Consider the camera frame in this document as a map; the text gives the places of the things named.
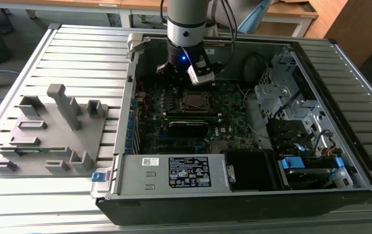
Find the robotic arm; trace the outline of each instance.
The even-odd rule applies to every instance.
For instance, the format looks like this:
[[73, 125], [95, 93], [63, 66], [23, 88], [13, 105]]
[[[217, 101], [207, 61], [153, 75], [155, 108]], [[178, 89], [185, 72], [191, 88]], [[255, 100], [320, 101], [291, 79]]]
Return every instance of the robotic arm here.
[[[207, 18], [230, 25], [230, 12], [225, 8], [226, 0], [169, 0], [167, 33], [169, 59], [158, 72], [178, 78], [189, 76], [195, 86], [215, 79], [203, 39], [207, 34]], [[262, 21], [271, 0], [234, 0], [233, 14], [237, 17], [238, 31], [253, 33]]]

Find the barcode sticker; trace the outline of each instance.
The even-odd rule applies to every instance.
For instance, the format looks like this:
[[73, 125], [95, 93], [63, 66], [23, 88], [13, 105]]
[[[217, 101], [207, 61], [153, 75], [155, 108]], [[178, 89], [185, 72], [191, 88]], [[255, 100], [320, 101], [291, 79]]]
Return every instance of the barcode sticker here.
[[143, 166], [159, 166], [159, 158], [145, 157]]
[[99, 4], [99, 6], [109, 6], [109, 7], [117, 7], [118, 5], [117, 4]]

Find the blue plastic tab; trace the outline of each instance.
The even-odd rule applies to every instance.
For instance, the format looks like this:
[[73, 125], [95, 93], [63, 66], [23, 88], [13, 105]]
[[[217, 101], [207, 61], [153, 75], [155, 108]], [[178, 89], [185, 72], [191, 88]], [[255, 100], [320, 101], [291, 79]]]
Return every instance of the blue plastic tab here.
[[137, 106], [137, 100], [133, 99], [133, 106]]
[[127, 140], [127, 141], [126, 141], [126, 148], [130, 149], [131, 147], [133, 147], [133, 141], [131, 141], [131, 140]]
[[306, 168], [302, 157], [286, 157], [282, 160], [282, 165], [284, 169]]
[[106, 173], [102, 172], [93, 173], [91, 180], [93, 182], [106, 182], [107, 181]]
[[346, 163], [340, 157], [336, 158], [336, 163], [339, 167], [344, 167]]
[[300, 144], [295, 143], [295, 146], [300, 149], [300, 151], [306, 151], [306, 148]]
[[133, 138], [134, 137], [134, 132], [133, 131], [127, 131], [127, 138]]

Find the black cable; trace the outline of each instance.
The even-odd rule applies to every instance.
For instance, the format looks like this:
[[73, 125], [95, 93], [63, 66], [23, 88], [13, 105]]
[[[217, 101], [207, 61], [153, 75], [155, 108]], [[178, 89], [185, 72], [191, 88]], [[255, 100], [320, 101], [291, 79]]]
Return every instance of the black cable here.
[[162, 22], [163, 22], [163, 23], [167, 23], [167, 20], [166, 20], [166, 18], [163, 17], [163, 4], [165, 4], [165, 0], [162, 0], [162, 2], [161, 2], [161, 18], [162, 18]]
[[231, 44], [233, 45], [233, 52], [231, 52], [230, 58], [226, 62], [226, 65], [227, 65], [233, 60], [234, 53], [235, 53], [235, 50], [237, 50], [237, 48], [235, 48], [237, 39], [235, 39], [235, 34], [234, 34], [234, 26], [233, 26], [233, 22], [231, 22], [231, 18], [230, 18], [230, 13], [229, 13], [227, 6], [226, 6], [226, 0], [221, 0], [221, 3], [223, 5], [223, 9], [225, 9], [227, 19], [229, 19], [229, 23], [230, 23], [231, 42], [233, 42], [233, 44]]
[[299, 90], [298, 93], [295, 93], [295, 95], [292, 96], [291, 100], [281, 107], [281, 109], [277, 111], [277, 113], [273, 116], [273, 118], [278, 117], [281, 112], [292, 104], [292, 102], [296, 100], [296, 98], [299, 97], [300, 94], [302, 94], [302, 90]]
[[233, 20], [234, 20], [234, 24], [237, 26], [237, 29], [235, 29], [235, 41], [238, 40], [238, 37], [239, 37], [239, 25], [238, 25], [238, 19], [237, 19], [237, 16], [234, 14], [234, 11], [233, 11], [233, 8], [231, 8], [231, 5], [230, 5], [230, 2], [229, 0], [226, 0], [226, 4], [227, 4], [227, 7], [229, 7], [229, 10], [231, 12], [231, 17], [233, 17]]
[[249, 55], [246, 55], [239, 64], [239, 79], [242, 84], [246, 82], [246, 66], [251, 58], [255, 58], [258, 60], [258, 63], [261, 63], [265, 66], [265, 70], [269, 68], [269, 61], [258, 51], [254, 51]]
[[319, 145], [319, 142], [320, 142], [322, 135], [326, 134], [327, 132], [331, 132], [330, 129], [324, 129], [324, 130], [319, 133], [319, 136], [318, 136], [318, 138], [316, 138], [316, 140], [315, 140], [312, 152], [311, 152], [311, 155], [312, 155], [312, 156], [315, 155], [315, 152], [316, 152], [316, 148], [318, 148], [318, 145]]

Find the sticker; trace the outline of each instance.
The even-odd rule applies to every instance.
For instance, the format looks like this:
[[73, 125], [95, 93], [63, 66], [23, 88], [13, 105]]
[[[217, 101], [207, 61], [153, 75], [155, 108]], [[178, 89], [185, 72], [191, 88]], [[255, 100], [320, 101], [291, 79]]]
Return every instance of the sticker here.
[[316, 18], [316, 16], [310, 16], [310, 15], [302, 15], [300, 17], [303, 17], [303, 18]]
[[117, 7], [117, 4], [103, 4], [103, 3], [101, 3], [99, 6]]
[[207, 55], [215, 55], [215, 50], [214, 49], [206, 49]]
[[142, 165], [143, 166], [159, 166], [159, 158], [145, 157]]
[[169, 185], [173, 188], [211, 187], [209, 157], [170, 157]]

